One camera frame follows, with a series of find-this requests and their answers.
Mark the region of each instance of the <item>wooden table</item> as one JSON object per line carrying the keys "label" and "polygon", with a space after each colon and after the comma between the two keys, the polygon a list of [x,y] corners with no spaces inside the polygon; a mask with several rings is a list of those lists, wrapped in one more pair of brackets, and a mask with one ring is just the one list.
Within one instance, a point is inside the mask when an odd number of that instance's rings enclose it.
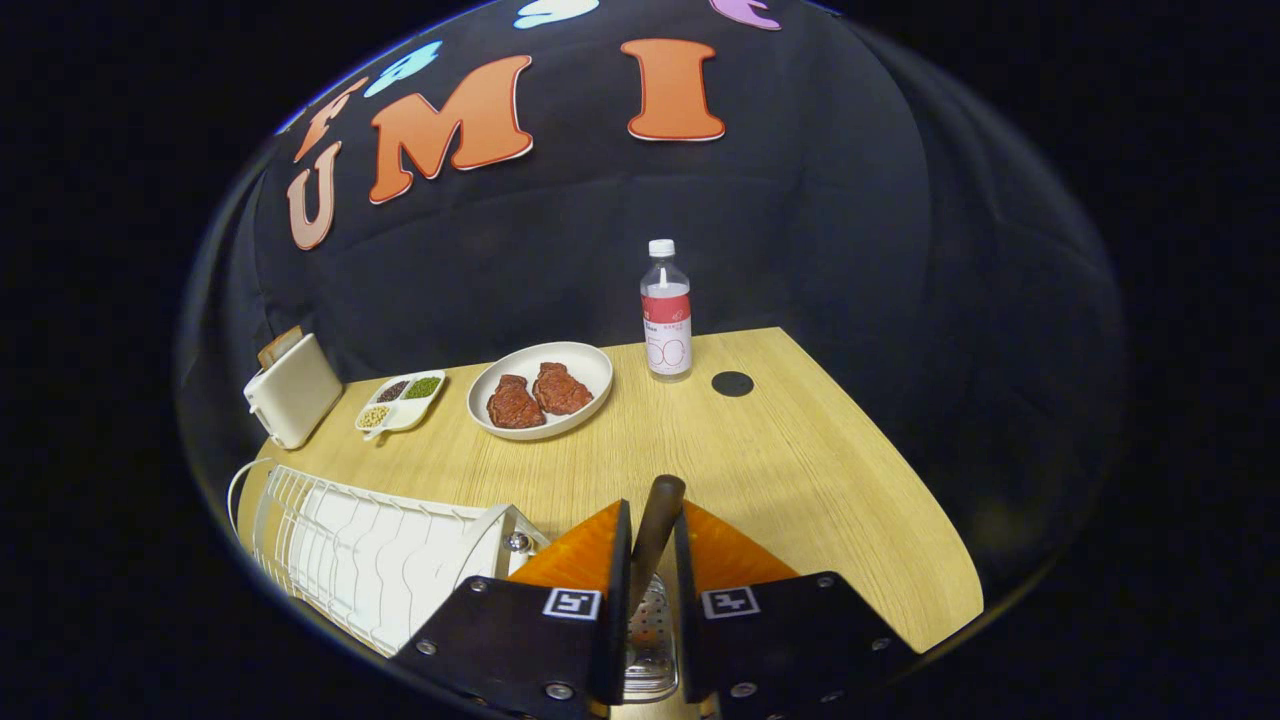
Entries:
{"label": "wooden table", "polygon": [[[689,500],[796,571],[838,571],[918,652],[982,612],[973,561],[928,488],[782,329],[695,337],[694,372],[675,384],[648,377],[640,343],[604,352],[614,366],[613,391],[594,418],[564,436],[512,442],[472,421],[466,395],[483,363],[449,369],[415,429],[364,442],[353,420],[383,382],[364,380],[347,386],[302,448],[268,442],[260,457],[390,495],[481,507],[512,502],[552,538],[620,497],[631,501],[639,524],[649,483],[671,473],[686,480]],[[755,389],[717,393],[710,379],[724,370],[746,373]],[[247,550],[247,519],[266,471],[253,468],[241,496]],[[668,544],[659,571],[673,593],[671,555]],[[685,714],[678,693],[616,708],[618,717]]]}

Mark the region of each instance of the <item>white wire rack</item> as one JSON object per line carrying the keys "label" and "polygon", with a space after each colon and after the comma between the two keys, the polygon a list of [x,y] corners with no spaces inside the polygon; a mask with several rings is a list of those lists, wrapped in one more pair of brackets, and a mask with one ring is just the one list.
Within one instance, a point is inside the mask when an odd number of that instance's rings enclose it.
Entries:
{"label": "white wire rack", "polygon": [[[529,551],[508,547],[513,532]],[[428,502],[284,465],[268,474],[252,534],[255,559],[284,592],[387,657],[463,578],[506,578],[548,544],[513,505]]]}

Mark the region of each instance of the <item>steak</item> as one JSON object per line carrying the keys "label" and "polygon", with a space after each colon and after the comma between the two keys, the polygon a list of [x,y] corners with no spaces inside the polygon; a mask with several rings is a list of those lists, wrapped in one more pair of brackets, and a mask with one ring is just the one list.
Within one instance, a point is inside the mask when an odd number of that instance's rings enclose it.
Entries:
{"label": "steak", "polygon": [[577,413],[588,402],[595,400],[586,386],[568,374],[568,368],[559,363],[543,363],[534,380],[534,397],[538,405],[552,415]]}
{"label": "steak", "polygon": [[527,382],[520,375],[503,375],[498,379],[498,389],[493,391],[493,397],[485,405],[494,427],[520,430],[547,424],[547,415],[543,415],[525,389]]}

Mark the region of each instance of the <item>plastic water bottle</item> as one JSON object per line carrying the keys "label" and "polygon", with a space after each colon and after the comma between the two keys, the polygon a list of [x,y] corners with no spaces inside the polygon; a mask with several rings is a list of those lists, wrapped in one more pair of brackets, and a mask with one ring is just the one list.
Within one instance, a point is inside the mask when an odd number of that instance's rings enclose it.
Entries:
{"label": "plastic water bottle", "polygon": [[689,377],[694,365],[694,327],[689,313],[689,275],[676,268],[676,242],[649,241],[653,268],[640,281],[644,341],[649,374],[664,383]]}

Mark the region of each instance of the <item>silver knob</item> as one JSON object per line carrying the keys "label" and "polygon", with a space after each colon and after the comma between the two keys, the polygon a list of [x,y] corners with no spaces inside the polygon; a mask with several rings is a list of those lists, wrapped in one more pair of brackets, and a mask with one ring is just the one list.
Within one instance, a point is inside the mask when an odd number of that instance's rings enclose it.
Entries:
{"label": "silver knob", "polygon": [[507,536],[507,547],[515,552],[529,552],[529,548],[534,544],[534,541],[529,539],[529,536],[516,530]]}

